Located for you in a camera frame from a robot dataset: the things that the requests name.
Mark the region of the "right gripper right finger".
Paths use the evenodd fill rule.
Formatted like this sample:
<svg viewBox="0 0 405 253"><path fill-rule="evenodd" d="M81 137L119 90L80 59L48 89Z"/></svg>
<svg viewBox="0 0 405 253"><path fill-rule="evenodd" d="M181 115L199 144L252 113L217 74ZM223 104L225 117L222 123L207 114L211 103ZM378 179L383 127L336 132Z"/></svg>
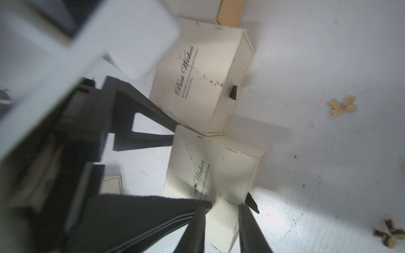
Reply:
<svg viewBox="0 0 405 253"><path fill-rule="evenodd" d="M246 204L239 205L238 215L240 252L273 253L249 206Z"/></svg>

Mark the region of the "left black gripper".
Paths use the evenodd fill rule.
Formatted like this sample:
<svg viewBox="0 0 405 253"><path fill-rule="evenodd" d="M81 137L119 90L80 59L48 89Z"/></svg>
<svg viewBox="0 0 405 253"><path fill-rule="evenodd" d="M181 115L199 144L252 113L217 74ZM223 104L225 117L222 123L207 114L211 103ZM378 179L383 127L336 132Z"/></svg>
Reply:
<svg viewBox="0 0 405 253"><path fill-rule="evenodd" d="M179 123L132 84L83 79L3 164L13 172L6 233L28 253L95 253L95 202L105 173L106 91L112 92L113 150L170 147Z"/></svg>

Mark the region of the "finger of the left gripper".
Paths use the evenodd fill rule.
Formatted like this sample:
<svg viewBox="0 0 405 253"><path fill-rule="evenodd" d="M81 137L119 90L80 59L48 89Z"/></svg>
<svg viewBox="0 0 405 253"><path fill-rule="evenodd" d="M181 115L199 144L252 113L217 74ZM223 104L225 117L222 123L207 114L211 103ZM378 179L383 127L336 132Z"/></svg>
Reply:
<svg viewBox="0 0 405 253"><path fill-rule="evenodd" d="M143 253L188 226L198 207L212 202L157 196L103 194L92 197L68 241L68 253Z"/></svg>

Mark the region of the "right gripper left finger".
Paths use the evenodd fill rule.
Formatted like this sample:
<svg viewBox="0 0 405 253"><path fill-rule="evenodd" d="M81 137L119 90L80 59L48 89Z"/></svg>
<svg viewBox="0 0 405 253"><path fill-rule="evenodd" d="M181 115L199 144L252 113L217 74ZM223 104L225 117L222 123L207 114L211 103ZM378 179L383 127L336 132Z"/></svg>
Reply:
<svg viewBox="0 0 405 253"><path fill-rule="evenodd" d="M198 207L174 253L205 252L206 209Z"/></svg>

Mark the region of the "black gold bow earring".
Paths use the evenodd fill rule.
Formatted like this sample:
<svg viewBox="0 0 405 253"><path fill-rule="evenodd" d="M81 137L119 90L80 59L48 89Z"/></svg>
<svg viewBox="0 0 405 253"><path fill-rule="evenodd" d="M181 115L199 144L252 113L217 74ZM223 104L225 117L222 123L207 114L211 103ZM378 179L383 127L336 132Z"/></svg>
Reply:
<svg viewBox="0 0 405 253"><path fill-rule="evenodd" d="M381 243L389 248L394 249L397 246L398 240L405 240L405 230L395 225L393 219L385 219L385 226L388 232L384 232L378 229L373 229L373 236L381 239Z"/></svg>

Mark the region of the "cream drawer jewelry box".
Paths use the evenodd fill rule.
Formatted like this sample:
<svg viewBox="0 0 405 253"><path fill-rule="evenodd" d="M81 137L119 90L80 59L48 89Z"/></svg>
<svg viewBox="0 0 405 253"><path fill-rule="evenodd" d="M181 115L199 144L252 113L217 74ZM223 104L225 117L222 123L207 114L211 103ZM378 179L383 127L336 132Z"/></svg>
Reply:
<svg viewBox="0 0 405 253"><path fill-rule="evenodd" d="M238 27L245 3L245 0L222 0L217 15L217 24Z"/></svg>

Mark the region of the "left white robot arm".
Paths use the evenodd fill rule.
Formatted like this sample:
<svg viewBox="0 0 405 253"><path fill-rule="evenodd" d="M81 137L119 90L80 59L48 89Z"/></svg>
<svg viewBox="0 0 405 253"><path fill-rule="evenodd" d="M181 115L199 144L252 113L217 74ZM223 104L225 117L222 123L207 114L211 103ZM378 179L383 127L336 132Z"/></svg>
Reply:
<svg viewBox="0 0 405 253"><path fill-rule="evenodd" d="M107 60L143 78L179 38L162 1L1 2L1 252L142 253L186 226L179 253L202 253L205 200L100 192L113 149L169 147L135 115L177 122L130 83L84 75Z"/></svg>

